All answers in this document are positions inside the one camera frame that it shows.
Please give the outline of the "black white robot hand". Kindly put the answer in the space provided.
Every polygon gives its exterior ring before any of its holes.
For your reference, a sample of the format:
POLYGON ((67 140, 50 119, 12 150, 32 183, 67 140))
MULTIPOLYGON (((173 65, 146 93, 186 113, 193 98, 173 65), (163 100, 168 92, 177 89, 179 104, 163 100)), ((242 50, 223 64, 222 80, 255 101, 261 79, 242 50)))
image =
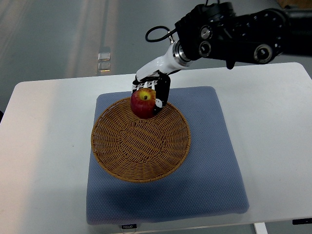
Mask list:
POLYGON ((170 44, 165 55, 150 61, 136 72, 132 93, 144 86, 154 88, 156 103, 153 114, 157 115, 168 101, 171 84, 169 75, 184 70, 191 64, 192 61, 185 56, 180 41, 175 41, 170 44))

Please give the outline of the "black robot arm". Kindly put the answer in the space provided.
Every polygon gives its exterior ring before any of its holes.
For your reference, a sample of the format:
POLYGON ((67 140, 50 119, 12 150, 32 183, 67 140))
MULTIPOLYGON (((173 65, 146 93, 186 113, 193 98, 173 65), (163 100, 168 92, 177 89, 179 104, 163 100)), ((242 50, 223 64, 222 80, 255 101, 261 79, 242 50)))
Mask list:
POLYGON ((230 2, 199 4, 175 23, 189 60, 219 59, 266 64, 280 54, 312 55, 310 9, 265 9, 236 16, 230 2))

